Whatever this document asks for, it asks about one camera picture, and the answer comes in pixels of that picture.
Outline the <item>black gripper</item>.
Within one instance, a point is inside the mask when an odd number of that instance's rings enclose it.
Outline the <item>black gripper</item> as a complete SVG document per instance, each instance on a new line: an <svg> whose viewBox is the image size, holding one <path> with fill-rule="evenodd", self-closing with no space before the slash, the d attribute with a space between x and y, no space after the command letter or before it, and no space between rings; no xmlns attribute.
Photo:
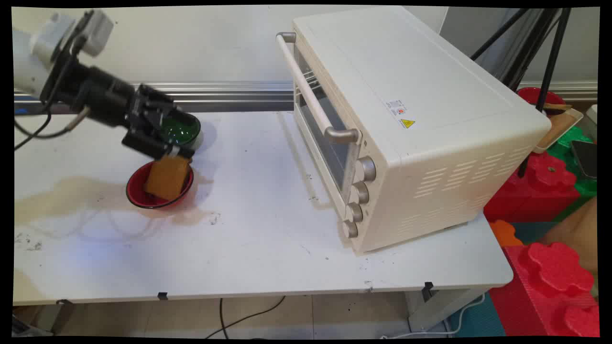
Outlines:
<svg viewBox="0 0 612 344"><path fill-rule="evenodd" d="M155 160L190 160L197 150L199 120L175 106L172 98L145 84L135 88L76 57L61 57L52 67L45 100L66 104L74 112L88 108L90 119L125 127L122 144Z"/></svg>

